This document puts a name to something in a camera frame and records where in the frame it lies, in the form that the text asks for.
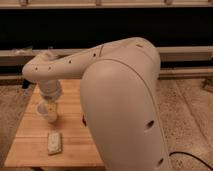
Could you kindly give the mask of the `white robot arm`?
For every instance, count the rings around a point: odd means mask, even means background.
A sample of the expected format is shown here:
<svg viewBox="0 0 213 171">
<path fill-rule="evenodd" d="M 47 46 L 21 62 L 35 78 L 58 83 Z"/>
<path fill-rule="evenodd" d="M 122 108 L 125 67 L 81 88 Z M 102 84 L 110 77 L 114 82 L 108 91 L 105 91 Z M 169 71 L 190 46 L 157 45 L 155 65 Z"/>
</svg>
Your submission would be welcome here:
<svg viewBox="0 0 213 171">
<path fill-rule="evenodd" d="M 42 52 L 22 74 L 45 100 L 61 95 L 61 79 L 80 81 L 86 123 L 106 171 L 172 171 L 159 117 L 160 55 L 148 40 L 112 41 L 57 59 Z"/>
</svg>

